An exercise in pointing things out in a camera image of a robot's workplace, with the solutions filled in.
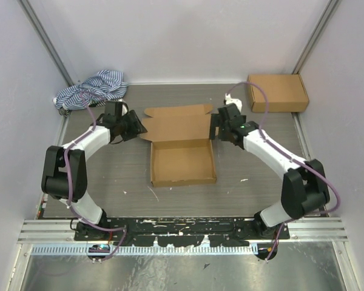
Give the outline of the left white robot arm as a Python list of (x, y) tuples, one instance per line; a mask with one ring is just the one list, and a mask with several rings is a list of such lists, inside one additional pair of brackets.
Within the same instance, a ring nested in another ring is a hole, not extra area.
[(76, 232), (101, 241), (126, 226), (113, 228), (105, 210), (96, 204), (88, 191), (87, 160), (98, 150), (146, 133), (136, 112), (124, 101), (107, 101), (104, 113), (93, 118), (90, 127), (79, 137), (46, 150), (41, 189), (63, 203), (78, 219)]

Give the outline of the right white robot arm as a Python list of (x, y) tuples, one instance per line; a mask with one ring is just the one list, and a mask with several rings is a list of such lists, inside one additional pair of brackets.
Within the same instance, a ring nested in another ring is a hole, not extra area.
[(211, 114), (209, 138), (229, 141), (255, 155), (281, 178), (281, 196), (257, 212), (253, 225), (261, 239), (270, 238), (280, 224), (304, 217), (330, 202), (320, 161), (307, 161), (275, 142), (256, 122), (247, 121), (235, 104)]

